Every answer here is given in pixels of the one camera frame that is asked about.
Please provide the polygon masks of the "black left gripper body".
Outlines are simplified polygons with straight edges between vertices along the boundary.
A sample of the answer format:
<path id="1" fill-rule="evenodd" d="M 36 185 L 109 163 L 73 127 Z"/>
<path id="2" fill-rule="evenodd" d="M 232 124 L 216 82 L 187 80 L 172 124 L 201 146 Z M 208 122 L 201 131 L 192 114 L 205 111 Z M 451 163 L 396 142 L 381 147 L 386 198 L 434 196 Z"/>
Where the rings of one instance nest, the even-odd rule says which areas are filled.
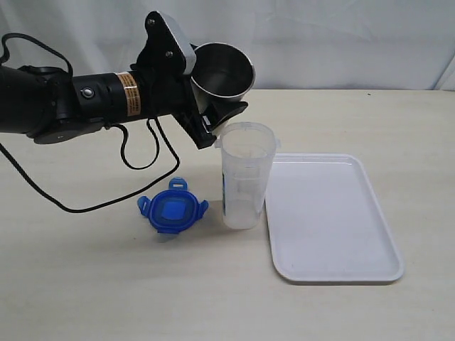
<path id="1" fill-rule="evenodd" d="M 138 70 L 136 80 L 141 98 L 141 116 L 156 118 L 171 115 L 199 149 L 216 140 L 203 123 L 189 77 L 157 75 L 153 70 Z"/>

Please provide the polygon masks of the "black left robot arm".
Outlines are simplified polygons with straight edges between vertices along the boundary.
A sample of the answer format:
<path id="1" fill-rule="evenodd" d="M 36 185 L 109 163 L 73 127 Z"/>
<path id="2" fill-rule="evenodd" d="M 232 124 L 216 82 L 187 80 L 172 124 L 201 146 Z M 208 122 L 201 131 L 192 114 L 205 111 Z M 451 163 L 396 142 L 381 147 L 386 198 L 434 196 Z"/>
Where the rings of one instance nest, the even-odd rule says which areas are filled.
<path id="1" fill-rule="evenodd" d="M 1 132 L 36 144 L 171 115 L 203 149 L 213 145 L 216 128 L 246 108 L 243 101 L 215 100 L 200 113 L 189 77 L 152 69 L 71 77 L 59 67 L 1 67 Z"/>

